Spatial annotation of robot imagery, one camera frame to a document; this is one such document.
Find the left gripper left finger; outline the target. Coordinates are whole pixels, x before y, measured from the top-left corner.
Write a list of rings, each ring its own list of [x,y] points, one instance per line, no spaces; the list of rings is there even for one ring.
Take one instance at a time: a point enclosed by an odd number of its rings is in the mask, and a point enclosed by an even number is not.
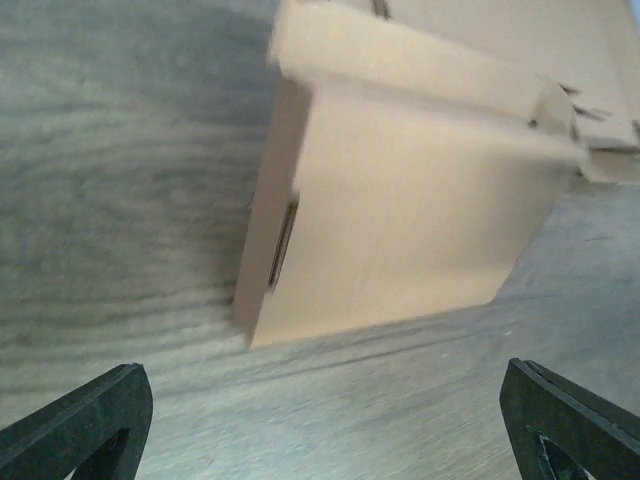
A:
[[[121,364],[1,430],[3,479],[133,479],[153,416],[141,364]]]

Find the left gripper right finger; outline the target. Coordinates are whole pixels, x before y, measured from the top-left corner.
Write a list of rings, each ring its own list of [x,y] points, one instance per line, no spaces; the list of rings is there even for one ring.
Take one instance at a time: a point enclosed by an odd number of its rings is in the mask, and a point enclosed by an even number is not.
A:
[[[518,358],[499,403],[523,479],[639,478],[639,417],[618,405]]]

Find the brown cardboard box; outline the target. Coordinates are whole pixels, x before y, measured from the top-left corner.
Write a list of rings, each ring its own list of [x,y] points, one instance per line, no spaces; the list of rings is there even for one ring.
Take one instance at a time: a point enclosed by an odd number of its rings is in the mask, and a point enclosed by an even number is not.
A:
[[[382,9],[284,1],[267,59],[251,348],[489,303],[588,156],[558,83]]]

